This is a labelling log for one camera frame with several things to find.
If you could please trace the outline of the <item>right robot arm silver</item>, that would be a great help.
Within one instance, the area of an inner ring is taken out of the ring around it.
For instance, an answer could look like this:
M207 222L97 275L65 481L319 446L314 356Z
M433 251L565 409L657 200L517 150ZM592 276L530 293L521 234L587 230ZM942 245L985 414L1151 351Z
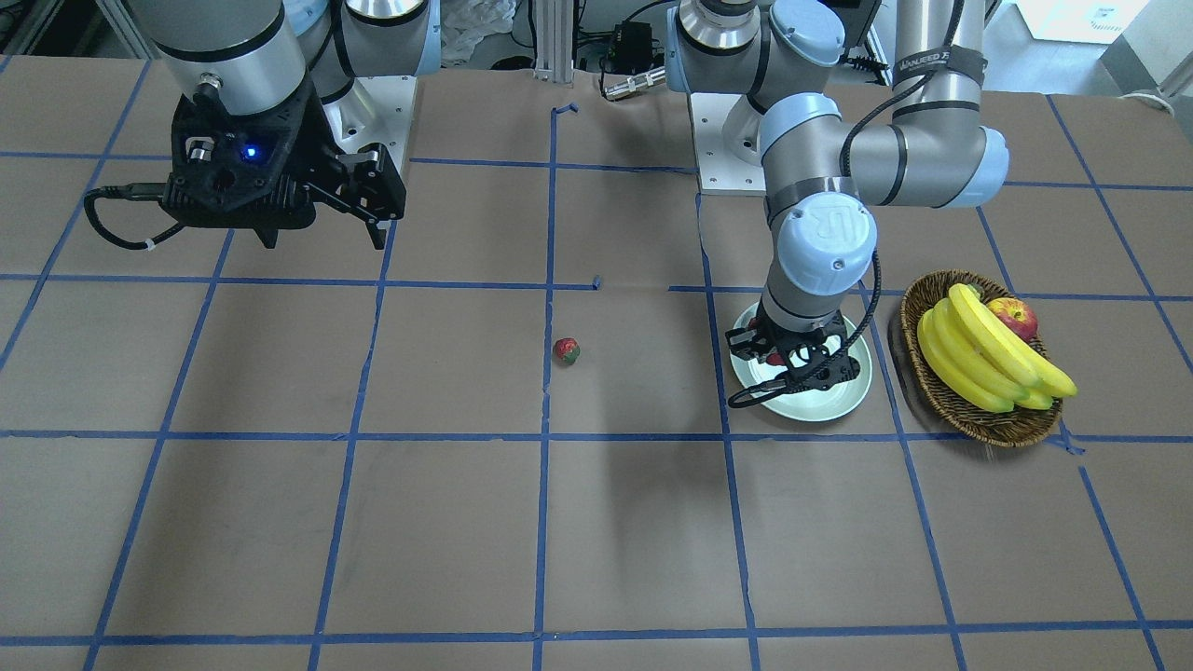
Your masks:
M361 220L375 248L404 216L391 115L369 79L412 80L441 63L438 1L132 1L132 17L183 97L166 180L101 187L95 201L154 202L166 232L115 245L148 251L187 228L282 232L317 205Z

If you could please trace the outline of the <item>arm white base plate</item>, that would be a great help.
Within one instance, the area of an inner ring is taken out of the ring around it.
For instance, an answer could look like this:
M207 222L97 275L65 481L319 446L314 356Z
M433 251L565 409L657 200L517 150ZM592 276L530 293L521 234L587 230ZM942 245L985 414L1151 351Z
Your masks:
M322 109L341 150L359 153L367 144L384 144L397 170L404 170L415 98L418 76L361 76Z
M761 196L761 115L744 96L692 93L692 138L700 192L705 196Z

